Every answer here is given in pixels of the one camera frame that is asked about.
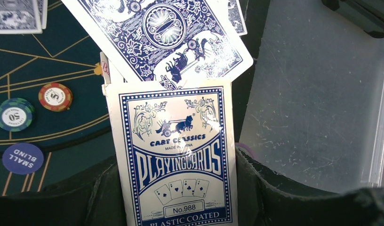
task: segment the horse and cart illustration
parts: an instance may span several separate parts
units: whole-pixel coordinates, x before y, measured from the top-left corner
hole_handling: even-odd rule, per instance
[[[179,57],[173,58],[174,63],[171,61],[166,63],[166,72],[171,73],[173,81],[178,83],[182,79],[181,75],[186,69],[192,67],[195,63],[200,61],[201,57],[203,60],[206,59],[206,42],[208,42],[207,39],[202,39],[202,41],[199,43],[199,38],[188,40],[187,48],[184,50],[184,52],[176,53]],[[186,56],[188,51],[192,51],[195,55],[194,61],[190,64],[188,64],[188,57]]]
[[[191,129],[193,128],[192,115],[187,116],[186,119],[171,120],[168,122],[166,122],[166,120],[164,120],[161,123],[158,122],[160,129],[156,130],[156,133],[161,133],[162,136],[169,137],[169,136],[171,136],[171,134],[173,134],[175,132],[181,133],[181,130],[191,131]],[[177,123],[175,130],[171,130],[171,124],[173,124],[173,123]]]

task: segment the green poker chip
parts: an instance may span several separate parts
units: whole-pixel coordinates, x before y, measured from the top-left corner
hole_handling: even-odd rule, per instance
[[[29,127],[35,109],[26,100],[12,98],[0,106],[0,127],[6,131],[19,132]]]
[[[16,98],[11,98],[11,99],[8,99],[8,100],[2,102],[1,105],[4,105],[4,104],[9,103],[9,102],[18,102],[18,103],[24,104],[24,105],[30,107],[30,109],[31,109],[31,111],[32,111],[33,113],[35,112],[35,108],[34,108],[34,106],[33,106],[30,102],[28,102],[27,100],[25,100],[25,99],[23,99],[23,98],[18,98],[18,97],[16,97]]]

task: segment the sunburst emblem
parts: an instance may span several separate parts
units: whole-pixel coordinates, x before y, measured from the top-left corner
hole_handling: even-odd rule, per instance
[[[185,38],[185,21],[176,8],[157,4],[145,13],[144,32],[155,46],[174,48]]]

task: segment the playing card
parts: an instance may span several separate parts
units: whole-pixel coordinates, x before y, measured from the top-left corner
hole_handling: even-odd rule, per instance
[[[111,84],[110,71],[109,71],[109,59],[103,52],[100,52],[100,57],[101,57],[101,70],[102,70],[102,76],[104,78],[104,83]]]
[[[184,179],[184,183],[182,185],[182,196],[193,196],[193,193],[195,192],[196,179]]]
[[[253,60],[206,0],[62,0],[128,81],[234,80]]]
[[[228,0],[228,19],[236,33],[239,35],[248,33],[239,0]]]
[[[216,15],[228,18],[228,0],[216,0],[216,2],[218,7],[213,8],[216,11]]]
[[[208,184],[209,184],[208,181],[198,179],[196,181],[196,187],[195,187],[195,192],[193,193],[193,196],[205,198],[207,189],[208,189]]]
[[[177,180],[168,184],[171,193],[171,199],[177,199],[182,197],[182,181]]]
[[[47,27],[48,0],[37,0],[42,29]]]
[[[161,186],[155,191],[155,194],[163,205],[166,205],[169,201],[171,201],[170,190],[167,185]]]
[[[123,78],[123,76],[121,75],[119,70],[117,70],[117,68],[113,65],[113,63],[111,62],[110,59],[108,60],[108,62],[109,62],[110,78],[111,78],[112,84],[118,84],[118,83],[125,83],[125,82],[127,82]]]
[[[0,0],[0,34],[41,32],[37,0]]]

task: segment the clear plastic container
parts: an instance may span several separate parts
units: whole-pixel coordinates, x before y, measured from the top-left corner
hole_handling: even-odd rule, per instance
[[[240,142],[308,186],[384,186],[384,39],[319,0],[272,0]]]

